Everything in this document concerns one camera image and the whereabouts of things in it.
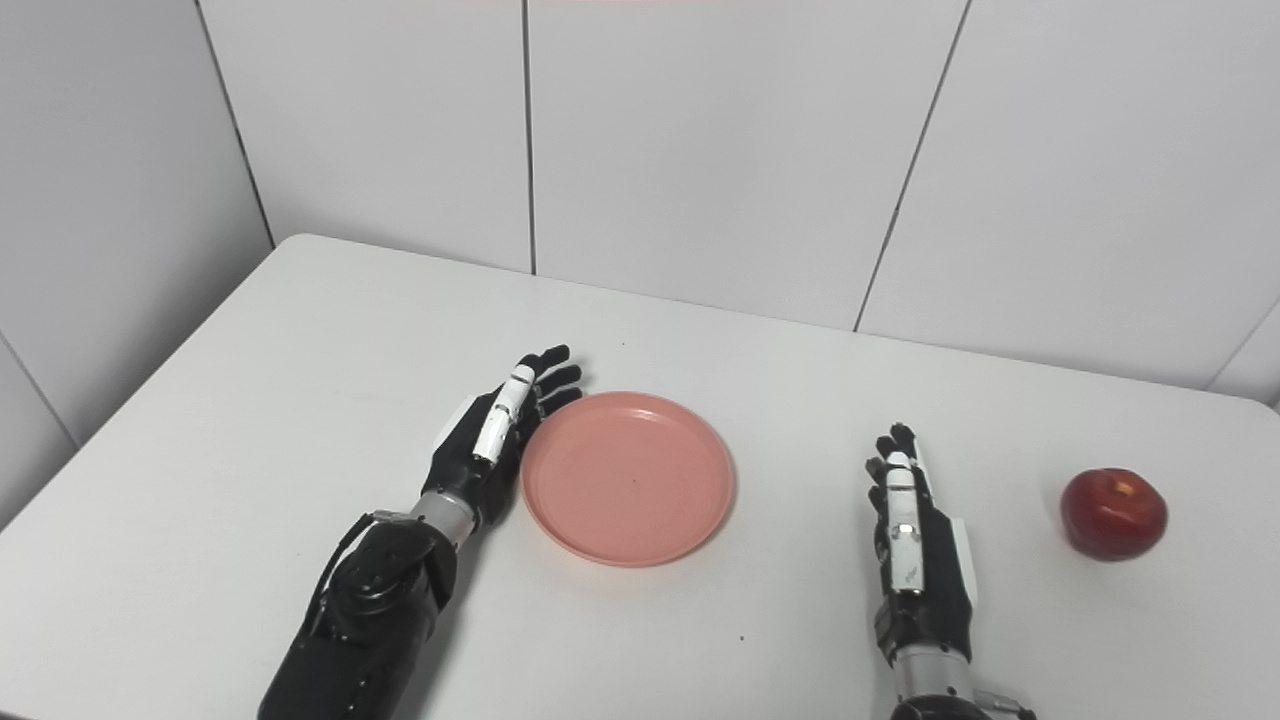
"white table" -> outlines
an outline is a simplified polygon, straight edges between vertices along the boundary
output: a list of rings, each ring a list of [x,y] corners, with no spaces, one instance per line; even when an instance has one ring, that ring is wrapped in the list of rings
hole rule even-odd
[[[735,506],[699,551],[628,570],[517,505],[465,548],[401,717],[887,717],[861,465],[899,419],[969,523],[980,684],[1046,720],[1271,705],[1280,416],[1261,405],[296,237],[0,534],[0,710],[252,717],[349,523],[411,506],[461,397],[561,341],[590,389],[705,418]],[[1165,493],[1146,557],[1060,537],[1060,488],[1100,465]]]

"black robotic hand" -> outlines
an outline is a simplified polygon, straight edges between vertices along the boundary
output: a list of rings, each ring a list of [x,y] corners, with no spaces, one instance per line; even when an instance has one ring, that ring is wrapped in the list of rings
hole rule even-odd
[[[973,687],[968,536],[934,506],[915,433],[896,424],[876,450],[867,461],[884,593],[876,639],[897,684],[891,720],[991,720],[988,711],[1034,720],[1018,702]]]
[[[564,365],[568,357],[563,345],[526,355],[502,386],[460,409],[410,512],[370,512],[347,532],[260,720],[390,717],[453,594],[458,547],[509,507],[521,455],[541,420],[582,397],[570,387],[582,372]]]
[[[568,346],[526,355],[507,382],[475,398],[431,456],[422,495],[447,493],[475,511],[477,528],[502,518],[515,493],[520,459],[538,425],[582,397],[582,369]]]

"apple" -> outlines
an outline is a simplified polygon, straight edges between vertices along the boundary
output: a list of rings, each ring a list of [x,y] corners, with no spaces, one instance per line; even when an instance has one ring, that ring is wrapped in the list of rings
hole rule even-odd
[[[1062,524],[1075,550],[1094,560],[1129,560],[1165,534],[1165,498],[1133,470],[1085,470],[1062,491]]]

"robotic hand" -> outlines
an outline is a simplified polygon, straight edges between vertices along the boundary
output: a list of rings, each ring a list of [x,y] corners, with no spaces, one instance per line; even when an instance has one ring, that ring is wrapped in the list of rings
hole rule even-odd
[[[463,404],[413,509],[366,514],[347,532],[262,698],[260,720],[390,717],[453,594],[457,550],[511,505],[521,454],[541,420],[582,397],[570,387],[581,368],[554,369],[568,356],[563,345],[526,355],[500,387]]]
[[[893,667],[899,705],[890,720],[1034,720],[1018,702],[975,691],[973,651],[973,562],[964,523],[933,505],[915,433],[902,424],[876,442],[867,461],[876,480],[868,493],[878,515],[876,553],[884,602],[876,614],[876,639]]]

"pink plate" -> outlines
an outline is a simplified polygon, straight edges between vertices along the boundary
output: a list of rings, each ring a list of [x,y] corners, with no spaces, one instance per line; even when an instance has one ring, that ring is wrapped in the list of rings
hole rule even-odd
[[[733,497],[724,445],[669,400],[605,392],[552,415],[529,441],[521,487],[534,519],[588,560],[659,565],[694,550]]]

